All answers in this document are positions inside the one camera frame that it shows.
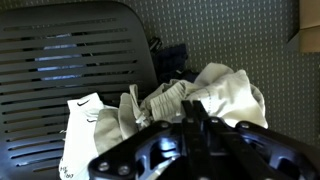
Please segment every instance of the nike swoosh logo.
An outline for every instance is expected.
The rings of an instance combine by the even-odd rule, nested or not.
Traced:
[[[87,102],[89,102],[90,101],[90,99],[88,100],[88,101],[86,101],[86,102],[84,102],[84,103],[77,103],[78,104],[78,106],[83,106],[83,105],[85,105]]]
[[[89,122],[89,123],[92,123],[92,122],[95,122],[95,121],[97,121],[97,120],[89,120],[89,119],[87,119],[87,121]]]

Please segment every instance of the pile of clothes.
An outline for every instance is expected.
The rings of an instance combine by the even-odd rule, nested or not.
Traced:
[[[210,63],[194,81],[170,79],[140,104],[135,84],[130,86],[130,93],[121,95],[119,107],[103,104],[97,93],[68,101],[70,117],[60,178],[88,180],[87,165],[92,159],[155,121],[171,122],[183,114],[182,100],[201,101],[209,116],[221,117],[231,127],[241,120],[268,127],[263,95],[250,84],[244,70],[234,72],[225,65]]]

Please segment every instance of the gray carpet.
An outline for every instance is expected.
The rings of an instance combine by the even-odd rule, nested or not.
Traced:
[[[25,6],[80,2],[2,0],[0,11]],[[320,53],[289,51],[299,28],[298,0],[120,0],[132,7],[148,37],[164,45],[186,43],[188,68],[209,62],[245,69],[263,92],[270,128],[320,146]]]

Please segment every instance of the black plastic object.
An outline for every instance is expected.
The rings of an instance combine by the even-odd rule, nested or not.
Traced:
[[[59,179],[67,100],[117,105],[157,86],[142,24],[127,6],[85,2],[0,16],[0,179]]]

